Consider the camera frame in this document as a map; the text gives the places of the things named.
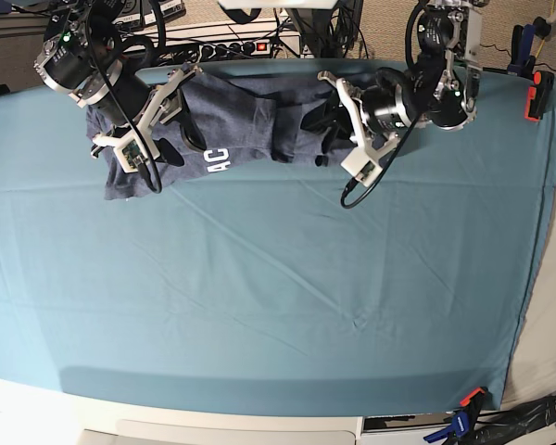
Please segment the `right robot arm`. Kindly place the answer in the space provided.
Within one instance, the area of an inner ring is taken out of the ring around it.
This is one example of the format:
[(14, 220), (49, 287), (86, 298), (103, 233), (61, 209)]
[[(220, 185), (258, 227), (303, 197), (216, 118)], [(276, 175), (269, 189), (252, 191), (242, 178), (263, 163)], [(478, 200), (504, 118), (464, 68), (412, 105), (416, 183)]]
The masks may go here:
[(118, 17), (125, 7), (123, 1), (60, 2), (34, 67), (49, 88), (80, 108), (96, 108), (111, 123), (110, 130), (93, 136), (94, 157), (110, 147), (127, 173), (150, 160), (183, 166), (179, 151), (153, 131), (178, 122), (183, 143), (205, 151), (181, 90), (198, 69), (175, 70), (157, 86), (144, 83), (136, 73), (153, 65), (163, 45), (143, 35), (121, 37)]

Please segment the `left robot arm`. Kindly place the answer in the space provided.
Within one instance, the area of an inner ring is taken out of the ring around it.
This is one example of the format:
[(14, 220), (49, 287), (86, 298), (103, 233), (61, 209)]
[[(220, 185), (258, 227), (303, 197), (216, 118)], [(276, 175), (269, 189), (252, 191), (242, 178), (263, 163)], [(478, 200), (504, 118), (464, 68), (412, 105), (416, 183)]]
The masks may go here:
[(411, 132), (432, 124), (459, 130), (476, 115), (483, 4), (419, 1), (404, 36), (405, 70), (381, 67), (374, 82), (355, 84), (328, 70), (319, 81), (333, 91), (302, 119), (315, 134), (307, 151), (319, 167), (340, 164), (352, 174), (382, 172)]

